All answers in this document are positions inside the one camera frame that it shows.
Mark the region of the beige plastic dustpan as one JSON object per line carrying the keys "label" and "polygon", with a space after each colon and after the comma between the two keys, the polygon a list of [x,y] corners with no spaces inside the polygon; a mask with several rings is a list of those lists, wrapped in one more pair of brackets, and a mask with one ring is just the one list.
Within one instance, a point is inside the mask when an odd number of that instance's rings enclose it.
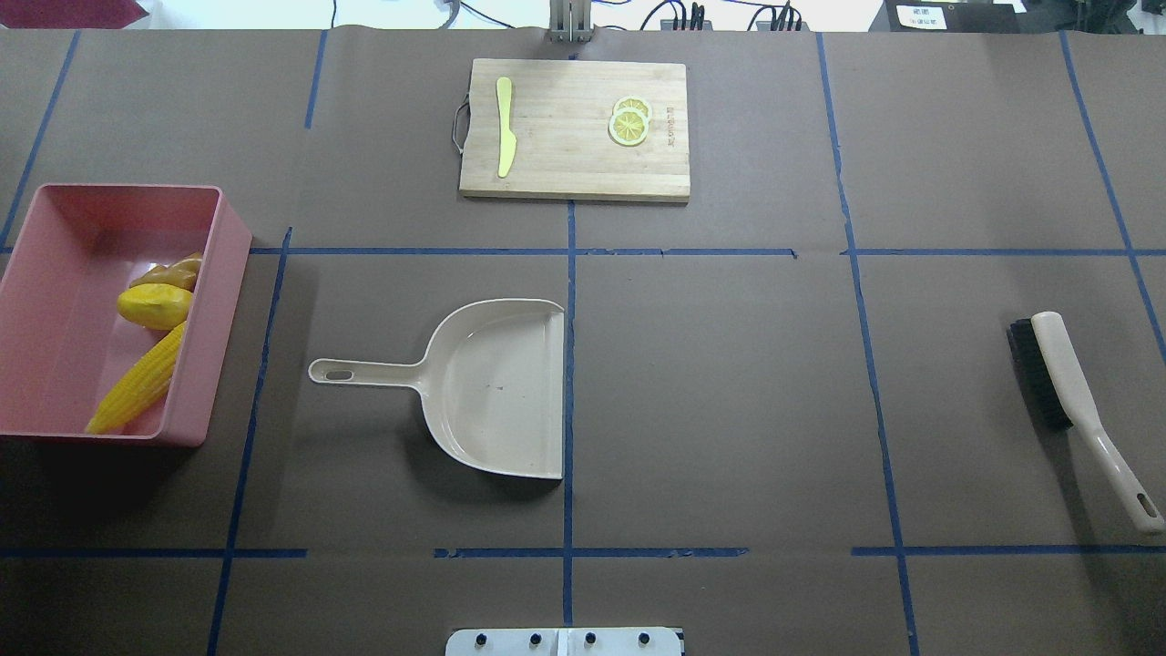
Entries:
{"label": "beige plastic dustpan", "polygon": [[316,385],[416,392],[443,452],[483,472],[566,475],[566,310],[549,299],[470,303],[435,327],[417,364],[321,360]]}

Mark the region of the yellow toy lemon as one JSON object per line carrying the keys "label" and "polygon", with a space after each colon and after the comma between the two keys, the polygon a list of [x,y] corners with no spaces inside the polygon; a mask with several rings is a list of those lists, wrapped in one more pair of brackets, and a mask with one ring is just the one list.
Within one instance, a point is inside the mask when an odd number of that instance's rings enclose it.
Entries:
{"label": "yellow toy lemon", "polygon": [[194,302],[187,288],[169,283],[142,283],[118,295],[115,305],[125,320],[150,329],[171,331],[185,323]]}

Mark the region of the yellow toy corn cob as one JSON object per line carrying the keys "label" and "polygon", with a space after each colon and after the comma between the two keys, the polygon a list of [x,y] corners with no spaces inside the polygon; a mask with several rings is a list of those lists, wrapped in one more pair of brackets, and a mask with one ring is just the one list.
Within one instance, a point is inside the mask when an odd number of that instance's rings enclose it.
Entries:
{"label": "yellow toy corn cob", "polygon": [[180,323],[143,357],[129,366],[100,400],[84,428],[87,435],[108,435],[136,419],[169,392],[178,365],[180,346],[188,323]]}

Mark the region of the black bristle hand brush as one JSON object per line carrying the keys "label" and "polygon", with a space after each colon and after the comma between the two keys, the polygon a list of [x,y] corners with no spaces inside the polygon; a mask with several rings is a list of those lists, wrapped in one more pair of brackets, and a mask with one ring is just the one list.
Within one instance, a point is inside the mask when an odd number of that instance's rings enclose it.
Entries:
{"label": "black bristle hand brush", "polygon": [[1142,535],[1163,535],[1163,512],[1107,433],[1062,315],[1045,311],[1012,320],[1007,344],[1042,426],[1052,432],[1074,429],[1131,524]]}

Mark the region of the pink plastic bin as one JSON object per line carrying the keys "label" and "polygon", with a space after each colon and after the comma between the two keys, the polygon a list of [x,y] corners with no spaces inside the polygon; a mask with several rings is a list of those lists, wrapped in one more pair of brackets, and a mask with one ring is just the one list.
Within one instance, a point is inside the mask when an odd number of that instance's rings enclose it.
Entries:
{"label": "pink plastic bin", "polygon": [[[3,437],[201,446],[250,247],[250,230],[216,186],[38,188],[3,271]],[[169,394],[117,431],[87,435],[100,398],[161,339],[122,320],[117,296],[150,267],[195,252],[204,261]]]}

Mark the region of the yellow toy knife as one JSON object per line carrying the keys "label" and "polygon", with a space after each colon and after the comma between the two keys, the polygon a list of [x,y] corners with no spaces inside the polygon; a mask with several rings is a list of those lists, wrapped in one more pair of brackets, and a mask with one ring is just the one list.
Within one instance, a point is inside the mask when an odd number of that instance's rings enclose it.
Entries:
{"label": "yellow toy knife", "polygon": [[514,84],[510,77],[500,77],[496,80],[496,101],[498,101],[498,169],[496,175],[500,179],[506,179],[517,157],[517,133],[511,126],[512,103]]}

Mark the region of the lemon slice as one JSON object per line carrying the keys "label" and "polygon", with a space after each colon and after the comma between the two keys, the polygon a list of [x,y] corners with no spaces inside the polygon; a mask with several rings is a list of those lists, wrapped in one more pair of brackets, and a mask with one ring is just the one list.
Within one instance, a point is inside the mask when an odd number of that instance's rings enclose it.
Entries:
{"label": "lemon slice", "polygon": [[640,110],[621,108],[609,117],[607,134],[616,144],[635,147],[649,134],[649,124],[652,120]]}

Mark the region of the wooden cutting board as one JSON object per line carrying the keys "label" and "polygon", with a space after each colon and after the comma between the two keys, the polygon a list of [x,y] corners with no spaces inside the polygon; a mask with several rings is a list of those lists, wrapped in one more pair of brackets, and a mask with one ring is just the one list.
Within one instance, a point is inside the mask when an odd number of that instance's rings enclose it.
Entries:
{"label": "wooden cutting board", "polygon": [[[690,199],[688,70],[676,63],[478,58],[468,91],[461,192],[468,198],[684,204]],[[498,169],[496,80],[514,84],[517,157]],[[609,117],[649,117],[642,144],[623,147]]]}

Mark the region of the white mounting pillar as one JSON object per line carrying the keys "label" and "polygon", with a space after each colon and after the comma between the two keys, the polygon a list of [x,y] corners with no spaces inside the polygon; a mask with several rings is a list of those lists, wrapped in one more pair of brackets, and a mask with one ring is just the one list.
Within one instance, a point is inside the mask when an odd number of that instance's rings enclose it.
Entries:
{"label": "white mounting pillar", "polygon": [[445,655],[684,655],[670,627],[538,627],[456,630]]}

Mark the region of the red cloth chair back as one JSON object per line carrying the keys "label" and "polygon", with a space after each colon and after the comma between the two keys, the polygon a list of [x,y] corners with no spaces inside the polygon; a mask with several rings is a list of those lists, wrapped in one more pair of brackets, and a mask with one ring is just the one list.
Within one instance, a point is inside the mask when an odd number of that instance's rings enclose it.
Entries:
{"label": "red cloth chair back", "polygon": [[138,1],[1,1],[9,29],[122,29],[149,16]]}

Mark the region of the aluminium frame post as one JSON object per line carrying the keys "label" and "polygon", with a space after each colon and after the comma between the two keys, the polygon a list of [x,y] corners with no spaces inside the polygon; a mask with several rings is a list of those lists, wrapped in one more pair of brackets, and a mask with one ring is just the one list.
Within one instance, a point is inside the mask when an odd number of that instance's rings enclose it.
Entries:
{"label": "aluminium frame post", "polygon": [[591,0],[550,0],[548,38],[559,43],[586,43],[593,37]]}

